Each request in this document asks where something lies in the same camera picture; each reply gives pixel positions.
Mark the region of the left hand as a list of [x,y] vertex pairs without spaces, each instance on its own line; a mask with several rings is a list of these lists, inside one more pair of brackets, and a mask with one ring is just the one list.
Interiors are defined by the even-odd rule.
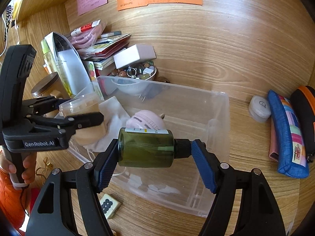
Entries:
[[[31,184],[35,180],[36,159],[37,153],[32,152],[23,160],[23,167],[25,168],[25,170],[22,173],[22,178],[26,184]],[[7,174],[16,173],[15,165],[5,158],[3,151],[1,151],[1,170]]]

